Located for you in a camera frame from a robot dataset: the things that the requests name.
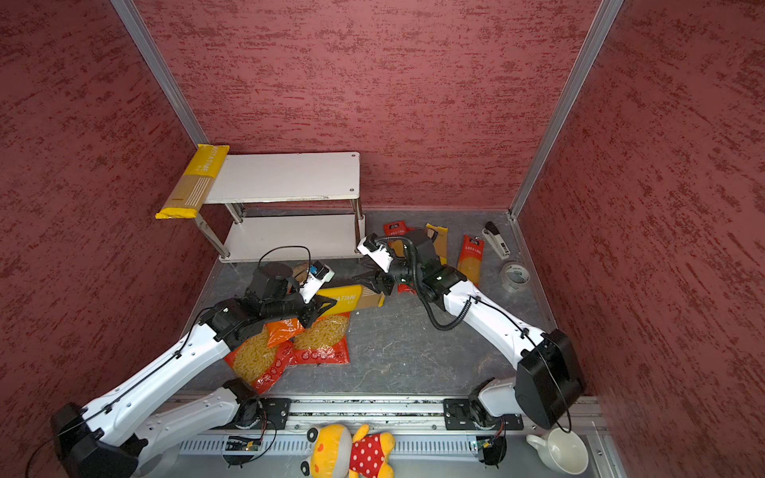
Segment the shelf bottom board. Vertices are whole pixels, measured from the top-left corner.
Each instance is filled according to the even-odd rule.
[[[346,259],[360,257],[355,252],[356,232],[353,214],[328,216],[246,217],[241,224],[232,224],[226,238],[230,255],[221,262],[257,262],[263,254],[279,246],[306,246],[312,259]],[[364,223],[359,230],[364,237]],[[299,248],[278,249],[264,261],[298,261],[307,259]]]

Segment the robotic arm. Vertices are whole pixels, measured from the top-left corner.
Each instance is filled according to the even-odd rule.
[[[406,257],[396,258],[388,241],[402,240]],[[584,377],[568,337],[560,330],[545,333],[502,309],[457,269],[442,265],[433,239],[417,229],[404,236],[365,237],[359,251],[379,267],[378,287],[389,294],[393,284],[415,289],[428,317],[439,330],[452,330],[462,322],[486,337],[510,362],[514,379],[493,380],[477,392],[471,417],[490,426],[501,415],[525,414],[536,424],[552,428],[585,388]],[[430,304],[456,316],[440,324]]]
[[[258,267],[243,298],[226,299],[203,311],[178,343],[134,376],[85,407],[63,406],[51,425],[56,454],[69,476],[127,478],[154,456],[202,431],[231,421],[245,428],[255,424],[258,396],[240,379],[195,402],[149,415],[196,374],[258,333],[264,321],[297,316],[303,327],[310,327],[337,303],[316,295],[333,276],[316,261],[301,287],[286,265]]]

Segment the white shelf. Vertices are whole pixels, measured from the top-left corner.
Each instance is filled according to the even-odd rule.
[[[306,246],[312,259],[359,257],[356,250],[356,217],[353,214],[331,216],[246,217],[232,224],[226,238],[230,256],[221,262],[257,262],[268,250],[279,246]],[[359,221],[364,237],[365,220]],[[279,249],[263,261],[308,259],[304,249]]]
[[[229,154],[204,203],[277,203],[358,198],[357,152]]]

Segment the white mug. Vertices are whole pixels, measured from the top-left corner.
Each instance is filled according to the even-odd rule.
[[[578,475],[587,469],[590,455],[576,433],[565,433],[560,428],[537,437],[526,435],[526,443],[534,447],[539,458],[550,470]]]

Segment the mug handle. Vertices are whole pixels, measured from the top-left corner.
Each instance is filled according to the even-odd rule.
[[[539,450],[540,447],[547,447],[547,442],[536,435],[526,435],[526,443],[533,446],[534,450]]]

